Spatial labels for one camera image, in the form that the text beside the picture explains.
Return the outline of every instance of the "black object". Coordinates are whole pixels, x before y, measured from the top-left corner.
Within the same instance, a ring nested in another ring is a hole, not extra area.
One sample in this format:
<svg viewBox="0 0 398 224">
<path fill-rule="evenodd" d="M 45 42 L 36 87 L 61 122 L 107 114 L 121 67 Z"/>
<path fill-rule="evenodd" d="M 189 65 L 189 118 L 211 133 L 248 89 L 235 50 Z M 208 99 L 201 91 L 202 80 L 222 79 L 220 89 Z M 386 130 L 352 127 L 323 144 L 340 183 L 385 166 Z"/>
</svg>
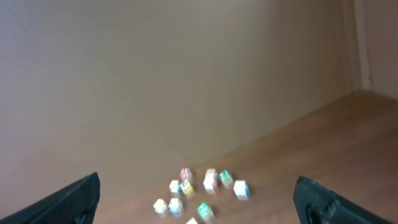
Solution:
<svg viewBox="0 0 398 224">
<path fill-rule="evenodd" d="M 95 172 L 0 220 L 0 224 L 92 224 L 99 200 L 100 179 Z"/>
<path fill-rule="evenodd" d="M 301 224 L 391 223 L 306 177 L 298 178 L 293 200 Z"/>
</svg>

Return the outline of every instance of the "green object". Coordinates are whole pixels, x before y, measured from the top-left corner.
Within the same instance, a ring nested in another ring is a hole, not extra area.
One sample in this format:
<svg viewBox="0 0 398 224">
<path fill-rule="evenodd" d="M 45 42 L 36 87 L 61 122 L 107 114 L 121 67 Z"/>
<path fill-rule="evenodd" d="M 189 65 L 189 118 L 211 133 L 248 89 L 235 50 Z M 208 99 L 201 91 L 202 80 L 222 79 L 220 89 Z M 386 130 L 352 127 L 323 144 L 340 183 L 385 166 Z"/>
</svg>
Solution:
<svg viewBox="0 0 398 224">
<path fill-rule="evenodd" d="M 220 173 L 220 180 L 223 183 L 226 182 L 230 178 L 231 178 L 231 175 L 229 174 L 229 172 L 227 170 L 224 170 L 223 172 Z"/>
<path fill-rule="evenodd" d="M 198 207 L 198 214 L 200 218 L 202 219 L 207 219 L 209 214 L 211 213 L 211 208 L 208 204 L 203 202 L 199 207 Z"/>
</svg>

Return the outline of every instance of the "beige wall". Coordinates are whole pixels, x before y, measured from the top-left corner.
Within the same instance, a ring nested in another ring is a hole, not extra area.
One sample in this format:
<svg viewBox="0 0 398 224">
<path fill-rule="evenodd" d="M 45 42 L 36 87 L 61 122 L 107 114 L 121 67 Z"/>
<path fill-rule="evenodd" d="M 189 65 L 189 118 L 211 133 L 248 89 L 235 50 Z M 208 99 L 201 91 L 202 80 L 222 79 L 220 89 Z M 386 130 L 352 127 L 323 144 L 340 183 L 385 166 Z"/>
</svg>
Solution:
<svg viewBox="0 0 398 224">
<path fill-rule="evenodd" d="M 398 1 L 365 0 L 372 89 L 398 98 Z"/>
<path fill-rule="evenodd" d="M 0 1 L 0 217 L 94 170 L 115 208 L 352 92 L 345 38 L 334 0 Z"/>
</svg>

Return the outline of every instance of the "white trim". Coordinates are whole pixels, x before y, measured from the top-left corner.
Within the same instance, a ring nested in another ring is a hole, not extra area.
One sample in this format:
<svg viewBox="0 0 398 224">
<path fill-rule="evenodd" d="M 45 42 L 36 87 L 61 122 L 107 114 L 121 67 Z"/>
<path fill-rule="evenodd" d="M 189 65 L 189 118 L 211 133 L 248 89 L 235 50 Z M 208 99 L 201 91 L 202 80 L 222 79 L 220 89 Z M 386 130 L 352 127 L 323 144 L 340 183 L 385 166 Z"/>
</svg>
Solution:
<svg viewBox="0 0 398 224">
<path fill-rule="evenodd" d="M 365 30 L 365 4 L 364 0 L 355 0 L 355 23 L 358 39 L 359 66 L 361 69 L 362 88 L 371 89 L 371 75 L 369 68 L 368 43 Z"/>
</svg>

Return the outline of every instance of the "wooden floor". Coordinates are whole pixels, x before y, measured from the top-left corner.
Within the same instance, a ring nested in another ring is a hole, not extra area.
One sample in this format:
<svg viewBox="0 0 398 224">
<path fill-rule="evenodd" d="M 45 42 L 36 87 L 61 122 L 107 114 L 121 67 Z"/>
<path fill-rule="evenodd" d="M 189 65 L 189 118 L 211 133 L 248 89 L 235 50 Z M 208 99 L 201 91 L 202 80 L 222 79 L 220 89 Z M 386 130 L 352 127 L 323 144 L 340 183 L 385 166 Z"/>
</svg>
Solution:
<svg viewBox="0 0 398 224">
<path fill-rule="evenodd" d="M 182 218 L 159 218 L 152 205 L 158 197 L 170 199 L 164 182 L 98 223 L 186 223 L 198 218 L 202 202 L 213 207 L 218 223 L 299 223 L 292 196 L 300 175 L 398 222 L 398 103 L 353 94 L 195 169 L 200 182 L 210 167 L 247 180 L 251 199 L 239 201 L 225 189 L 207 195 L 199 184 Z"/>
</svg>

